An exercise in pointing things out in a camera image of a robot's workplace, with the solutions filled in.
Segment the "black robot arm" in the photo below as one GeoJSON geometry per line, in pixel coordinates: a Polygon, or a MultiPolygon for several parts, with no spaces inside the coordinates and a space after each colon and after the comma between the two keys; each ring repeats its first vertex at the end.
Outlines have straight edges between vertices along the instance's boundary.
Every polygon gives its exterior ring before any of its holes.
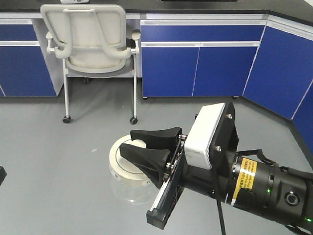
{"type": "Polygon", "coordinates": [[[132,130],[131,138],[146,143],[137,147],[123,143],[123,158],[138,167],[159,189],[147,222],[164,229],[185,188],[220,203],[284,225],[297,235],[313,232],[313,175],[279,166],[262,150],[238,151],[238,135],[228,118],[218,122],[217,137],[223,142],[213,150],[211,169],[187,163],[187,141],[179,127],[132,130]]]}

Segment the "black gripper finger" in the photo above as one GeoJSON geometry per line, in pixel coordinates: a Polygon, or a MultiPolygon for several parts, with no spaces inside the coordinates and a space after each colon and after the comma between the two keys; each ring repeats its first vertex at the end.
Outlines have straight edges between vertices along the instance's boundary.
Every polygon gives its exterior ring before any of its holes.
{"type": "Polygon", "coordinates": [[[0,166],[0,185],[2,185],[4,179],[6,178],[7,173],[3,166],[0,166]]]}

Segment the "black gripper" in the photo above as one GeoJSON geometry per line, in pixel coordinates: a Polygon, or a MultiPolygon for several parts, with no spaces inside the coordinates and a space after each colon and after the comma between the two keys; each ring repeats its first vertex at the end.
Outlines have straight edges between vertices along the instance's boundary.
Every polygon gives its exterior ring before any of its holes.
{"type": "Polygon", "coordinates": [[[164,229],[183,190],[189,188],[216,200],[221,230],[224,230],[221,202],[229,191],[231,163],[236,150],[228,150],[218,167],[206,170],[187,164],[184,144],[188,135],[182,134],[180,127],[131,130],[130,135],[132,140],[144,141],[146,148],[123,143],[119,147],[121,156],[138,167],[160,189],[152,208],[146,213],[148,223],[164,229]],[[173,158],[166,164],[169,156],[173,158]]]}

